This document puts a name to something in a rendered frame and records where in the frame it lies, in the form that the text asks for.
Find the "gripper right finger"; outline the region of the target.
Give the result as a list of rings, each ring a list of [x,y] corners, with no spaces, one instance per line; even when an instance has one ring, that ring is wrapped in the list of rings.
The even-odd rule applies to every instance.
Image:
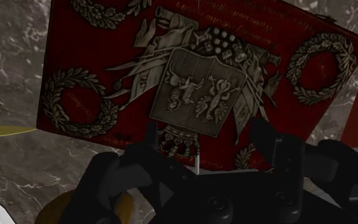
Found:
[[[325,139],[317,145],[281,134],[263,118],[251,118],[250,140],[280,175],[293,200],[300,197],[304,178],[328,194],[347,214],[358,218],[358,152]]]

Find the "red book with silver crest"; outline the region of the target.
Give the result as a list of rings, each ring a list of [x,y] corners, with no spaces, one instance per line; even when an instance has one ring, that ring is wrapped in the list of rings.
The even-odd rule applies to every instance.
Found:
[[[52,0],[38,129],[210,171],[271,164],[250,119],[307,139],[358,66],[358,34],[284,0]]]

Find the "brown round object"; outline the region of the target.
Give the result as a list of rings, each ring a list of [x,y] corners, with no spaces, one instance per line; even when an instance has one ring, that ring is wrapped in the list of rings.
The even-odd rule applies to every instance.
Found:
[[[47,205],[39,212],[34,224],[58,224],[64,209],[67,207],[74,190],[65,192]],[[134,200],[128,192],[124,192],[114,209],[115,215],[118,216],[120,224],[130,224]]]

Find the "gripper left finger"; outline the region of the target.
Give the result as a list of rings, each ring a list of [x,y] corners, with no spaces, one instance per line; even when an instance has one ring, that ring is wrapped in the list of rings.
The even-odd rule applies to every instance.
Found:
[[[125,191],[145,188],[145,198],[162,207],[194,178],[194,172],[158,152],[158,124],[150,122],[144,139],[128,145],[123,155],[92,157],[59,224],[122,224],[115,209]]]

